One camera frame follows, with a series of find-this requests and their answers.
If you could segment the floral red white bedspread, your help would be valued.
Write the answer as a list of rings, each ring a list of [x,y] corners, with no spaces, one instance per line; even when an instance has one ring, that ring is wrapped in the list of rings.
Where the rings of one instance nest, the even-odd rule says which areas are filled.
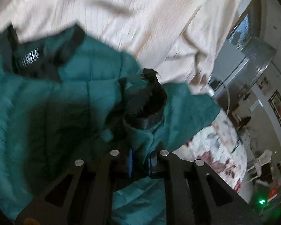
[[[185,161],[203,160],[234,191],[238,193],[241,189],[247,170],[247,155],[223,110],[208,127],[200,130],[174,154]]]

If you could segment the grey refrigerator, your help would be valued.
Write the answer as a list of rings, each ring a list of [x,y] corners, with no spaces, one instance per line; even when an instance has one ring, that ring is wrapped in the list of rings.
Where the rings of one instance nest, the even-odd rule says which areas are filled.
[[[224,111],[231,112],[275,55],[276,49],[260,38],[249,38],[240,49],[225,41],[209,80],[213,98],[218,105]]]

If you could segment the framed wall picture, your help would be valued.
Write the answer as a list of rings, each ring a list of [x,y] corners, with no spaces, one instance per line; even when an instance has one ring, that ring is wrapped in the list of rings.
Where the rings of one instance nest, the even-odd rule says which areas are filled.
[[[268,100],[272,110],[274,111],[274,114],[279,122],[279,125],[281,127],[281,95],[276,90],[274,94],[270,97]]]

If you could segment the white plastic chair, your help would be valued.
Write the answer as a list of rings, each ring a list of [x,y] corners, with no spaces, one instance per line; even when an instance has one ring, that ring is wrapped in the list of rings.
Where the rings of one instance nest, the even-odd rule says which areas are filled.
[[[266,164],[269,164],[271,159],[272,159],[272,151],[267,149],[262,153],[262,155],[260,155],[258,158],[254,160],[253,166],[247,169],[248,174],[250,173],[250,171],[255,171],[256,173],[256,175],[250,179],[250,182],[261,177],[262,167]]]

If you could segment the green quilted puffer jacket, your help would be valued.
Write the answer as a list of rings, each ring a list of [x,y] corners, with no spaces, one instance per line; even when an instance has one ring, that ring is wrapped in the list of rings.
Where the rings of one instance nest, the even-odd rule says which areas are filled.
[[[94,169],[111,150],[139,177],[159,144],[174,151],[220,112],[185,83],[153,70],[74,25],[20,43],[0,33],[0,210],[10,222],[74,161]]]

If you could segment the beige patterned curtain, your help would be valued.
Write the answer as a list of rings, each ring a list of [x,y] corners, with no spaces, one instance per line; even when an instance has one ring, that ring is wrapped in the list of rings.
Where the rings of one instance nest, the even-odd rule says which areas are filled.
[[[215,59],[244,0],[0,0],[0,31],[13,24],[21,41],[77,22],[94,38],[158,72],[160,83],[210,92]]]

